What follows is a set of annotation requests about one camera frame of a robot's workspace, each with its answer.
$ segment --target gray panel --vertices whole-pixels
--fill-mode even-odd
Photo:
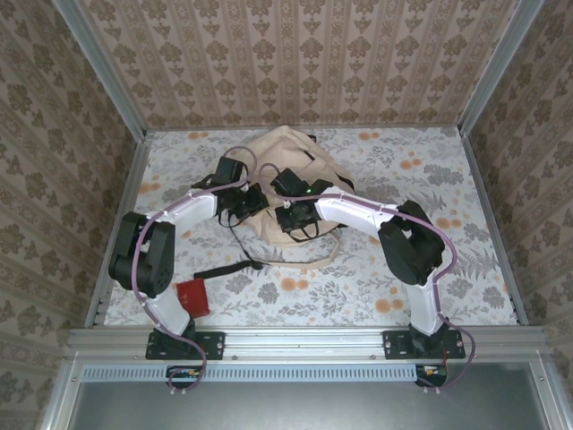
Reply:
[[[527,364],[476,365],[441,394],[412,383],[86,383],[71,429],[549,428]]]

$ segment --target beige wallpaper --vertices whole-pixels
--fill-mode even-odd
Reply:
[[[81,0],[149,129],[456,123],[517,0]]]
[[[573,393],[573,2],[544,3],[470,138],[531,323]]]
[[[133,149],[50,2],[0,1],[0,428],[41,418]]]

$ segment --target cable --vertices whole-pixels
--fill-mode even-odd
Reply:
[[[189,202],[192,198],[201,197],[201,196],[207,195],[207,194],[212,194],[213,192],[220,191],[220,190],[226,190],[227,188],[243,186],[247,181],[251,180],[253,173],[256,172],[256,169],[257,169],[257,156],[255,155],[255,153],[250,148],[247,148],[246,146],[235,146],[233,148],[230,148],[227,152],[230,152],[232,150],[245,150],[252,155],[252,159],[253,159],[252,172],[250,174],[247,174],[247,176],[244,177],[243,179],[240,179],[239,181],[234,182],[233,184],[220,185],[220,186],[216,186],[214,188],[210,188],[209,190],[200,190],[197,193],[193,193],[193,194],[188,193],[188,194],[184,195],[183,197],[181,197],[180,199],[178,199],[175,202],[168,205],[164,210],[159,211],[155,215],[151,216],[150,219],[147,221],[147,223],[145,223],[145,225],[141,229],[141,232],[140,232],[139,237],[137,238],[137,242],[135,244],[135,253],[133,255],[132,290],[133,290],[135,297],[140,302],[140,305],[143,307],[143,310],[145,311],[147,316],[151,319],[151,321],[156,325],[156,327],[159,330],[163,331],[166,335],[172,337],[175,340],[180,340],[184,343],[191,345],[201,355],[201,361],[202,361],[201,371],[200,371],[197,379],[195,379],[195,381],[188,387],[189,390],[194,388],[195,386],[197,386],[197,384],[201,381],[202,377],[205,375],[205,371],[207,370],[207,356],[205,355],[205,352],[201,349],[201,347],[199,345],[197,345],[192,340],[184,338],[183,336],[179,336],[178,334],[170,331],[150,311],[150,309],[147,307],[147,304],[145,303],[145,299],[141,295],[141,292],[137,286],[137,265],[138,265],[139,260],[140,260],[140,253],[141,253],[141,247],[143,246],[143,240],[145,239],[145,236],[147,235],[147,232],[149,231],[151,225],[155,221],[157,221],[159,218],[161,218],[162,216],[167,215],[171,211],[174,211],[175,209],[179,208],[182,204]]]
[[[279,173],[280,173],[280,170],[278,169],[278,167],[276,165],[274,165],[272,163],[264,163],[259,168],[259,175],[258,175],[259,185],[261,186],[261,189],[264,191],[264,193],[271,195],[273,197],[276,197],[280,200],[283,200],[286,202],[304,202],[304,201],[319,200],[319,199],[341,199],[341,200],[345,200],[347,202],[352,202],[352,203],[362,205],[368,209],[380,211],[382,213],[388,213],[389,215],[394,215],[396,217],[400,217],[401,219],[406,219],[406,220],[415,222],[416,224],[419,224],[423,227],[428,228],[430,231],[432,231],[433,233],[435,233],[436,235],[438,235],[439,237],[441,237],[443,239],[443,241],[446,243],[446,245],[448,245],[448,247],[451,251],[451,262],[448,264],[448,266],[446,266],[445,269],[443,269],[442,271],[437,273],[432,279],[432,289],[433,289],[433,295],[434,295],[434,302],[436,305],[436,311],[437,311],[438,316],[440,317],[440,319],[442,320],[443,323],[445,323],[446,325],[448,325],[450,328],[452,328],[454,330],[458,330],[458,331],[464,333],[469,338],[470,343],[472,345],[470,356],[467,359],[466,365],[462,369],[462,372],[458,375],[458,377],[456,377],[456,379],[454,379],[450,383],[442,385],[441,388],[445,389],[445,388],[451,387],[454,384],[458,383],[458,381],[467,373],[470,365],[472,365],[472,361],[474,360],[474,357],[475,357],[475,339],[474,339],[474,336],[472,336],[472,334],[469,331],[467,331],[466,329],[463,329],[462,327],[457,326],[453,322],[450,322],[444,316],[444,314],[441,311],[440,291],[438,290],[438,280],[442,276],[444,276],[446,273],[451,271],[454,268],[454,266],[456,265],[456,263],[458,262],[458,252],[456,251],[456,247],[454,246],[451,239],[448,236],[446,236],[446,234],[443,231],[441,231],[439,228],[436,228],[431,223],[426,222],[423,219],[418,219],[417,217],[413,217],[412,215],[408,215],[408,214],[402,213],[400,211],[394,211],[392,209],[382,208],[379,204],[364,202],[360,199],[355,198],[352,194],[344,194],[344,193],[343,194],[342,193],[341,194],[335,194],[335,193],[333,194],[333,193],[330,193],[330,194],[318,194],[318,195],[305,195],[302,197],[286,197],[284,195],[277,194],[270,187],[270,185],[266,184],[262,180],[262,171],[264,170],[264,168],[274,168]]]

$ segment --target floral fabric surface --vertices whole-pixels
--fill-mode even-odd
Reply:
[[[355,181],[358,195],[377,202],[419,202],[434,225],[458,249],[453,273],[440,282],[446,315],[467,325],[515,324],[509,295],[486,226],[458,131],[449,128],[302,129]],[[190,184],[214,172],[225,149],[246,144],[265,130],[158,132],[135,210],[160,209],[183,195]],[[312,261],[329,254],[329,237],[299,247],[278,249],[249,227],[235,229],[255,258]],[[409,321],[406,287],[389,271],[378,240],[341,229],[341,251],[319,270],[266,266],[205,281],[210,315],[200,325],[373,326]],[[196,271],[241,261],[239,244],[216,219],[178,232],[176,282]],[[450,253],[444,253],[444,266]],[[114,286],[105,324],[145,324],[147,316],[133,293]]]

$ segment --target purple cable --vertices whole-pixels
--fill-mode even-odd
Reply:
[[[172,331],[170,331],[165,325],[163,325],[159,321],[159,319],[150,311],[150,309],[148,309],[147,305],[145,304],[145,299],[143,298],[143,296],[140,293],[139,288],[137,287],[137,264],[140,260],[141,247],[143,246],[143,240],[145,239],[147,232],[149,231],[151,225],[155,221],[157,221],[159,218],[161,218],[163,215],[167,215],[169,212],[174,211],[175,209],[177,209],[182,204],[189,202],[192,198],[201,197],[202,195],[206,195],[206,194],[212,194],[215,191],[225,190],[227,188],[242,186],[252,178],[253,173],[257,169],[257,157],[254,154],[254,152],[250,148],[247,148],[246,146],[234,146],[233,148],[230,148],[229,150],[227,150],[227,152],[225,152],[225,154],[229,153],[232,150],[245,150],[252,155],[253,163],[252,163],[252,172],[250,174],[247,174],[246,177],[244,177],[243,179],[241,179],[237,182],[234,182],[233,184],[220,185],[220,186],[210,188],[209,190],[200,190],[197,193],[194,193],[192,196],[190,194],[184,195],[179,200],[171,203],[169,206],[167,206],[162,211],[159,211],[158,213],[153,215],[147,221],[147,223],[143,226],[143,229],[141,230],[140,235],[137,239],[137,243],[135,244],[135,253],[133,255],[133,264],[132,264],[132,290],[133,290],[135,297],[140,302],[140,304],[143,307],[143,310],[145,311],[147,316],[153,321],[153,323],[161,331],[163,331],[168,336],[171,336],[173,339],[188,343],[189,345],[191,345],[192,347],[197,349],[197,351],[201,355],[201,361],[202,361],[201,372],[200,372],[199,376],[197,377],[197,379],[189,387],[187,387],[188,390],[194,388],[200,382],[202,377],[205,375],[205,371],[207,370],[207,356],[205,356],[205,352],[201,349],[201,347],[199,345],[197,345],[192,340],[184,338],[183,336],[179,336],[178,334],[175,334]],[[169,385],[169,388],[174,389],[175,387],[171,383],[172,379],[173,378],[169,378],[169,381],[167,384]]]
[[[380,205],[377,205],[377,204],[363,202],[360,199],[355,198],[352,194],[333,194],[332,193],[332,194],[319,194],[319,195],[305,195],[302,197],[285,197],[284,195],[277,194],[274,192],[274,190],[267,183],[262,181],[262,170],[264,168],[268,168],[268,167],[274,168],[277,172],[280,172],[278,167],[272,163],[264,163],[259,168],[259,185],[261,186],[261,189],[264,191],[265,194],[271,195],[273,197],[276,197],[280,200],[284,200],[286,202],[304,202],[304,201],[319,200],[319,199],[346,200],[347,202],[353,202],[353,203],[360,204],[360,205],[362,205],[368,209],[380,211],[382,213],[388,213],[389,215],[394,215],[394,216],[400,217],[402,219],[407,219],[409,221],[413,221],[416,224],[419,224],[423,227],[428,228],[430,231],[432,231],[433,233],[435,233],[436,235],[440,236],[443,239],[443,241],[448,245],[448,247],[451,251],[451,262],[448,264],[448,266],[446,266],[445,269],[443,269],[438,274],[436,274],[432,279],[432,289],[433,289],[434,302],[436,304],[436,310],[438,311],[438,316],[446,325],[448,325],[449,327],[451,327],[454,330],[459,330],[462,333],[464,333],[469,338],[470,343],[472,344],[472,352],[470,353],[470,356],[467,359],[466,365],[462,369],[461,373],[451,383],[447,383],[445,385],[442,385],[440,387],[440,389],[443,390],[443,389],[446,389],[446,388],[451,387],[452,385],[456,384],[466,374],[467,370],[469,370],[469,367],[472,364],[472,361],[474,360],[475,339],[474,339],[474,336],[472,336],[472,334],[469,331],[467,331],[466,329],[464,329],[462,327],[457,326],[453,322],[450,322],[441,312],[440,291],[438,290],[438,280],[442,276],[444,276],[446,273],[451,271],[454,268],[454,266],[456,265],[456,263],[458,262],[458,252],[456,251],[456,247],[454,246],[451,239],[448,236],[446,236],[446,234],[443,231],[441,231],[439,228],[436,228],[431,223],[426,222],[423,219],[413,217],[412,215],[408,215],[407,213],[402,213],[399,211],[394,211],[392,209],[382,208]]]

